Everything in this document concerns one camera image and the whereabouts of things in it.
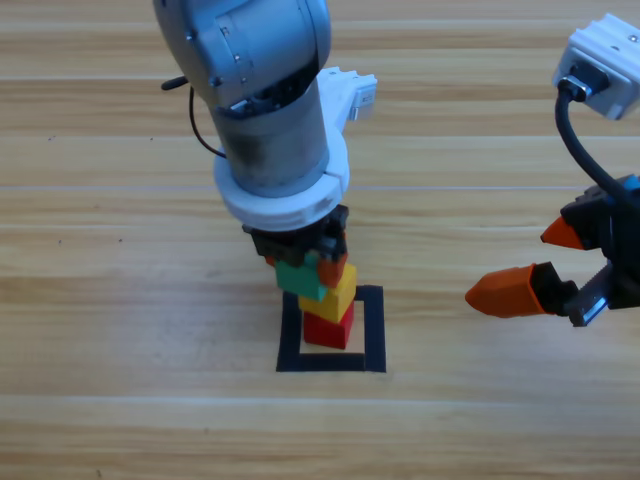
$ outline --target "yellow block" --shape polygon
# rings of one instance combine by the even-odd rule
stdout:
[[[340,323],[356,296],[357,283],[357,269],[347,263],[338,286],[330,288],[322,302],[298,297],[298,306],[303,312],[312,313],[333,323]]]

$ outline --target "wooden table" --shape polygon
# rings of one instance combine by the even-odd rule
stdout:
[[[149,0],[0,1],[2,479],[640,478],[639,311],[576,330],[464,302],[492,270],[603,264],[539,241],[591,183],[551,75],[576,28],[640,24],[637,2],[330,8],[328,66],[380,81],[346,130],[345,202],[360,283],[385,289],[382,375],[275,371],[281,293],[186,90],[160,91],[179,71]],[[637,115],[572,112],[612,174],[639,173]]]

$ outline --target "block tower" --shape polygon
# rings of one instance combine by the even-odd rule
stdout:
[[[344,350],[354,320],[357,269],[348,263],[346,221],[338,205],[319,222],[274,234],[244,228],[275,269],[278,288],[298,297],[305,342]]]

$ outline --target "white flange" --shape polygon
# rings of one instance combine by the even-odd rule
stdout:
[[[304,228],[328,215],[349,188],[349,152],[342,131],[347,120],[369,113],[376,85],[373,75],[360,77],[337,67],[318,74],[329,163],[320,180],[304,192],[281,198],[253,195],[233,179],[227,160],[216,156],[215,182],[231,215],[248,227],[270,232]]]

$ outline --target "black square outline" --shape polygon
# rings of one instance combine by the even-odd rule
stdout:
[[[302,312],[298,297],[284,292],[277,372],[387,372],[384,291],[375,285],[356,288],[364,303],[364,353],[300,353]]]

